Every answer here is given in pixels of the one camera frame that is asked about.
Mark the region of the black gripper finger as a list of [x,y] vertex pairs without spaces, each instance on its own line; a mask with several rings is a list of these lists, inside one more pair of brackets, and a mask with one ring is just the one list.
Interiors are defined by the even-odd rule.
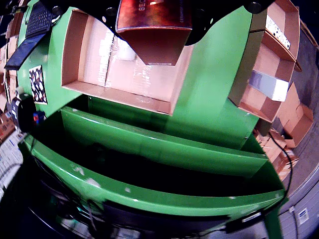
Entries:
[[192,31],[186,46],[199,42],[217,21],[240,7],[243,6],[249,13],[257,14],[272,3],[272,0],[192,0]]
[[43,0],[42,4],[56,15],[63,15],[70,7],[77,8],[102,22],[121,39],[115,30],[120,0]]

